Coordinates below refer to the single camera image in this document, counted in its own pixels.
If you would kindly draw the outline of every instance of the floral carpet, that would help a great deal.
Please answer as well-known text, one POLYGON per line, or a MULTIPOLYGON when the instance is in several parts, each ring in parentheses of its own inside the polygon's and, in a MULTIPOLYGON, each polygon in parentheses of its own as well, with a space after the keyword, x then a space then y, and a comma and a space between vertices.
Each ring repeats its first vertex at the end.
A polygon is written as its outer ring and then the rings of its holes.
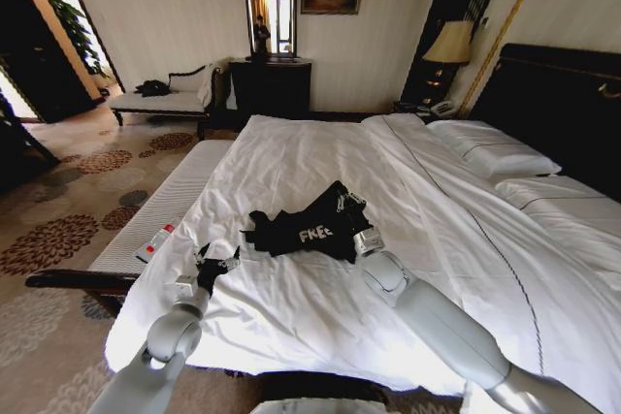
MULTIPOLYGON (((196 124, 126 115, 118 127, 101 105, 27 128, 61 163, 0 195, 0 412, 84 413, 111 376, 102 354, 112 320, 81 291, 29 289, 24 279, 45 268, 87 269, 197 143, 196 124)), ((295 375, 286 380, 296 384, 295 375)), ((167 412, 247 413, 276 385, 269 375, 188 367, 167 412)), ((400 412, 448 414, 461 402, 365 387, 366 398, 400 412)))

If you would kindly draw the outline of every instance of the bench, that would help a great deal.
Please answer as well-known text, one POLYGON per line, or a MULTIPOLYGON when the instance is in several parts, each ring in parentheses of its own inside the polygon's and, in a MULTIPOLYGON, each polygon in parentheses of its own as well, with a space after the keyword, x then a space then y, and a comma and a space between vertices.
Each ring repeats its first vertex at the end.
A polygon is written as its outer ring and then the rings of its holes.
POLYGON ((189 116, 198 118, 196 132, 202 140, 205 136, 202 122, 215 109, 226 105, 230 78, 225 67, 210 64, 188 73, 169 73, 168 86, 172 92, 165 96, 143 97, 127 92, 109 100, 118 125, 123 126, 122 112, 189 116))
POLYGON ((185 215, 232 143, 220 140, 197 143, 87 271, 37 271, 26 278, 26 286, 84 290, 116 317, 129 288, 146 266, 134 257, 134 251, 174 216, 185 215))

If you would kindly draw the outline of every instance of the black headboard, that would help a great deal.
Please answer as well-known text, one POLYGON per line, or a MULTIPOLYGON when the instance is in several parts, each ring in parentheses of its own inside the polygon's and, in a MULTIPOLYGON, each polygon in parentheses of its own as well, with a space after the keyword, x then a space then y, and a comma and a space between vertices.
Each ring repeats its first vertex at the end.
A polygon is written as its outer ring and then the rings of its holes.
POLYGON ((507 44, 469 119, 621 202, 621 54, 507 44))

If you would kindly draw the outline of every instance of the curtain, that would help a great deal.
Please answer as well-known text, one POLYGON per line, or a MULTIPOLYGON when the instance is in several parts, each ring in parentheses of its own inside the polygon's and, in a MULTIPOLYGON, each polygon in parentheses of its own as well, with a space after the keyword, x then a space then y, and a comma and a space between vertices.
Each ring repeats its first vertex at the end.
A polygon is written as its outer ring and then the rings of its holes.
MULTIPOLYGON (((270 9, 268 8, 268 0, 250 0, 250 5, 252 6, 252 27, 256 24, 257 16, 261 15, 263 17, 263 23, 269 28, 270 9)), ((267 48, 268 50, 272 50, 271 39, 267 41, 267 48)))

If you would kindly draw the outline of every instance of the lampshade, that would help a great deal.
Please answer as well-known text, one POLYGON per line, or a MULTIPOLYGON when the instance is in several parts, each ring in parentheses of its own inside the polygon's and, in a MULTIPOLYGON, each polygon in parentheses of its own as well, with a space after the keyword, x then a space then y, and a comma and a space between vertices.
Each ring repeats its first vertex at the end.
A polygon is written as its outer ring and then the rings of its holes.
POLYGON ((472 34, 473 23, 471 21, 447 21, 436 41, 423 55, 423 60, 441 63, 468 63, 472 34))

